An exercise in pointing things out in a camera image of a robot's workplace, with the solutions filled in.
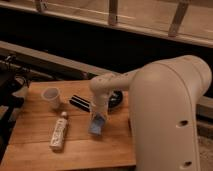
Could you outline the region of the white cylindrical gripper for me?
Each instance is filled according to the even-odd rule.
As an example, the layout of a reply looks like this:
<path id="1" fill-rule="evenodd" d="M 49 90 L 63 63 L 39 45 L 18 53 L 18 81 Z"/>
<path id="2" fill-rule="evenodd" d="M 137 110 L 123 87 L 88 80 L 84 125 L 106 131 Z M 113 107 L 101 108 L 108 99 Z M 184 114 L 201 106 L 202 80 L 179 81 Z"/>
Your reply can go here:
<path id="1" fill-rule="evenodd" d="M 102 115 L 105 119 L 108 117 L 108 101 L 107 96 L 94 96 L 90 103 L 91 122 L 93 122 L 97 114 Z"/>

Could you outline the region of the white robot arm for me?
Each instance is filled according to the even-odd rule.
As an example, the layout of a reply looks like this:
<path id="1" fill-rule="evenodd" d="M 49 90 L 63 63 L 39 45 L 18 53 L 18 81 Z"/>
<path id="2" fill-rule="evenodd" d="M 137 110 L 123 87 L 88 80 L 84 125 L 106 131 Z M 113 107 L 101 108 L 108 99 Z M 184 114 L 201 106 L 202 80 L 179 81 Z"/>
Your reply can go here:
<path id="1" fill-rule="evenodd" d="M 126 91 L 136 170 L 201 171 L 196 104 L 211 81 L 208 64 L 193 55 L 97 76 L 90 81 L 91 125 L 103 126 L 111 93 Z"/>

